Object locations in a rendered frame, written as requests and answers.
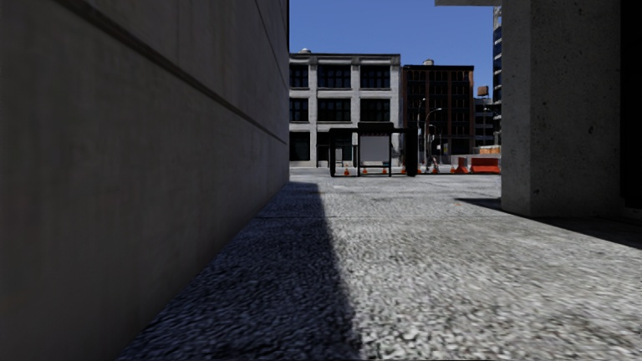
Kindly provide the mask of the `black bus shelter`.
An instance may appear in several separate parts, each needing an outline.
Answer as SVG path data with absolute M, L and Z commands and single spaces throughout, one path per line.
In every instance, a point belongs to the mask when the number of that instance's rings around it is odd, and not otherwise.
M 387 176 L 393 175 L 392 138 L 401 135 L 404 159 L 401 164 L 405 167 L 407 176 L 416 176 L 419 170 L 417 144 L 418 129 L 416 127 L 397 128 L 392 122 L 359 122 L 352 128 L 331 128 L 329 130 L 329 174 L 336 174 L 336 144 L 337 139 L 347 135 L 356 135 L 356 156 L 353 159 L 356 175 L 361 176 L 361 168 L 388 168 Z

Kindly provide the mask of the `pale stone building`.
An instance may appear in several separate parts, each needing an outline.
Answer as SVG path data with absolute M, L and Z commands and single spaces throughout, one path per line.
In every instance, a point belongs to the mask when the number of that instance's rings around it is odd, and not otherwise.
M 402 126 L 397 53 L 289 54 L 289 161 L 319 167 L 329 161 L 329 130 L 360 122 Z

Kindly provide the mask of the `grey street lamp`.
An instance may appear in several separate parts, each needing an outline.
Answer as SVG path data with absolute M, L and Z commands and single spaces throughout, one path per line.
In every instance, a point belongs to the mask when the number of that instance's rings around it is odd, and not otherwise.
M 428 173 L 431 162 L 432 162 L 432 154 L 431 154 L 431 133 L 430 133 L 430 117 L 433 113 L 441 111 L 441 108 L 435 108 L 432 110 L 426 110 L 425 114 L 425 172 Z

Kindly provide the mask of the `red brick building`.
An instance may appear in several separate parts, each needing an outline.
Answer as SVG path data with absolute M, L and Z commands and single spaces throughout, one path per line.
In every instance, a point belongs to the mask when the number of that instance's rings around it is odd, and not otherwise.
M 431 154 L 465 155 L 474 145 L 474 67 L 472 65 L 407 64 L 401 68 L 403 124 L 418 129 L 419 157 L 425 159 L 426 110 L 430 117 Z

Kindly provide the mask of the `orange road barrier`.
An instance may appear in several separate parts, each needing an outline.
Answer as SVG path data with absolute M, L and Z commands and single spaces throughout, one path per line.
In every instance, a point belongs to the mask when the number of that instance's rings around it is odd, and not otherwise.
M 472 174 L 496 174 L 501 173 L 498 158 L 471 157 L 469 171 Z

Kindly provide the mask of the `dark building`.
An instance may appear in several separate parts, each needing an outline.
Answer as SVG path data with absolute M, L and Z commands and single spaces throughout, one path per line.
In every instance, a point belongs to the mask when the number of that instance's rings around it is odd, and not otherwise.
M 474 98 L 475 147 L 495 144 L 495 106 L 487 85 L 477 88 Z

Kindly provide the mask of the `grey concrete building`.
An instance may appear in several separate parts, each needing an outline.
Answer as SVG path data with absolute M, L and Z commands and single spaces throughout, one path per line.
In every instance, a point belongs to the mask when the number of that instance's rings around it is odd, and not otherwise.
M 113 361 L 288 181 L 289 0 L 0 0 L 0 361 Z

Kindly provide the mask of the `glass tower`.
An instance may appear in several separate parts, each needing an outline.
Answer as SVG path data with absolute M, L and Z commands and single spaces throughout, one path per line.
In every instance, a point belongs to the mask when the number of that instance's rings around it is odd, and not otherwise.
M 493 8 L 493 124 L 494 144 L 502 144 L 502 7 Z

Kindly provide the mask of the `pale concrete building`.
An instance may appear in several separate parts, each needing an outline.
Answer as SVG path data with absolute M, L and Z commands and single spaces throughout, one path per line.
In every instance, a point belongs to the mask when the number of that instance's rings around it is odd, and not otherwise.
M 624 191 L 620 0 L 435 3 L 502 10 L 502 208 L 642 218 Z

